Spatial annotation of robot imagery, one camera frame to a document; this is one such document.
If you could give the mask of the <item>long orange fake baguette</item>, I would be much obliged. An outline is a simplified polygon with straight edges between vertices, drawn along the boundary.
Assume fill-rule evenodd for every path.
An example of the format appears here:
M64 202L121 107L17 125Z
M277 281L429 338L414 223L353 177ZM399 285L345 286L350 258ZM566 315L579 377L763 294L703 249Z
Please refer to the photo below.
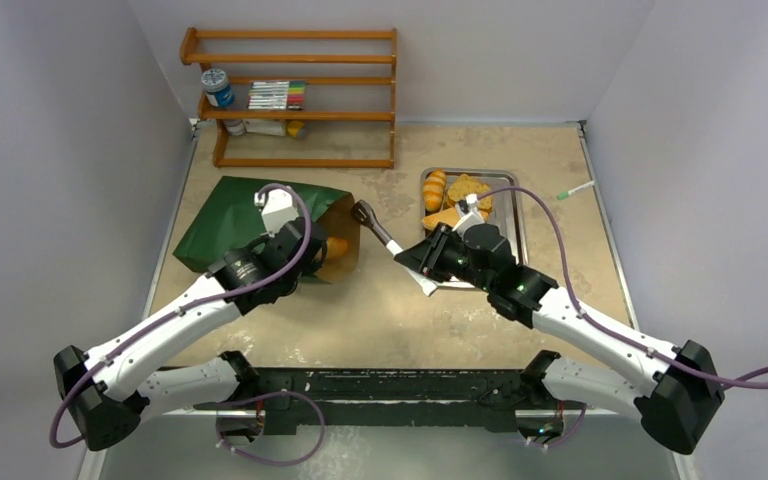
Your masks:
M349 243L345 238L329 236L323 247L323 255L326 261L337 259L348 251Z

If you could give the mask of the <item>green brown paper bag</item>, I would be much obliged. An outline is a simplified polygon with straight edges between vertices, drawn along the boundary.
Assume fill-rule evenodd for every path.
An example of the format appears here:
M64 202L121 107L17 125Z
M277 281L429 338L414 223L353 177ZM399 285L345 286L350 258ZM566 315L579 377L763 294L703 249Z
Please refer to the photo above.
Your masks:
M254 195L268 183L267 179L222 177L173 250L174 257L190 271L203 273L222 254L246 245L263 233ZM321 225L328 237L342 237L349 243L347 253L325 260L315 277L331 284L346 280L358 266L360 250L360 224L351 215L355 204L353 195L327 186L281 183L300 195L313 222Z

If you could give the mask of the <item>seeded fake bread slice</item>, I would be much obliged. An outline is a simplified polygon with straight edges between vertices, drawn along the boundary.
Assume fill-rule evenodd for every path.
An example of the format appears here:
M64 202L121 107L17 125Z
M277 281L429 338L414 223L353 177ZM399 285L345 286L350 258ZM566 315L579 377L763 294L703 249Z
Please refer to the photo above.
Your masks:
M478 178L468 174L462 174L446 189L444 195L444 204L447 207L454 207L458 201L464 200L470 194L488 193L492 188L480 181Z

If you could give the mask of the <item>orange fake bread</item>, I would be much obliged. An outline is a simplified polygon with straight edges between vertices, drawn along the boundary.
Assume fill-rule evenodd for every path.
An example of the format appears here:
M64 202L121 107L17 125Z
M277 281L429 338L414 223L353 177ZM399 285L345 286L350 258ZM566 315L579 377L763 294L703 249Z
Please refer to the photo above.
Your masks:
M424 208L427 212L437 212L443 204L446 190L446 173L442 169L436 169L428 173L423 181L422 197Z

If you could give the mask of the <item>silver metal tongs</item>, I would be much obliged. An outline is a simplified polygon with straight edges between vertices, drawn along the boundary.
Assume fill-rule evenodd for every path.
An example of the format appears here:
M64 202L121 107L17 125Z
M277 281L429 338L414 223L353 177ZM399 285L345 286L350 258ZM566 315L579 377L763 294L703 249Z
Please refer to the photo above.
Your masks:
M357 200L351 208L351 215L361 226L367 228L375 236L393 258L403 251L403 248L377 219L373 208L368 202ZM438 289L439 284L433 280L421 276L408 267L402 266L402 269L410 275L426 297L431 297Z

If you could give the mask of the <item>triangular orange fake pastry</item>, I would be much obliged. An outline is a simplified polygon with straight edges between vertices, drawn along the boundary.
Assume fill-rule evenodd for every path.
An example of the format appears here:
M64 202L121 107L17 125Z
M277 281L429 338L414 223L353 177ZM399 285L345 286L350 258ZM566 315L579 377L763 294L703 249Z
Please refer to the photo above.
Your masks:
M460 218L459 210L456 207L446 208L425 216L422 219L422 226L426 231L433 231L438 224L444 224L454 228Z

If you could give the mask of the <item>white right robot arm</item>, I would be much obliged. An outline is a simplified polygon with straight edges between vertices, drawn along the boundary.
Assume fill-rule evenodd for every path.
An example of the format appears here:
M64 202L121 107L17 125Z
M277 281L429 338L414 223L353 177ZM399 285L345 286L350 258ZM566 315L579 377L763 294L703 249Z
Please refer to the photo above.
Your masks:
M523 397L533 406L555 399L609 410L638 421L667 449L689 455L725 399L710 379L716 369L705 347L693 341L678 347L574 305L568 289L519 263L494 225L473 225L464 233L440 225L406 250L395 241L385 247L426 293L455 277L485 292L498 315L600 361L594 367L540 352L521 381Z

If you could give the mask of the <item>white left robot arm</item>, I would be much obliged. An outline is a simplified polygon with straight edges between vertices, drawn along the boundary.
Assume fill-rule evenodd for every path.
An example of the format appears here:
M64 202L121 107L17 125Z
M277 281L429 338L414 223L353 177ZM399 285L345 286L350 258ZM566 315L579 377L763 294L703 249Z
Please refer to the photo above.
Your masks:
M226 252L182 295L126 333L88 351L62 349L53 359L62 403L50 427L51 445L69 445L57 438L65 414L80 441L100 451L173 410L252 405L262 392L260 376L239 351L191 367L166 364L206 334L292 294L301 276L322 266L326 241L322 226L296 218L274 235Z

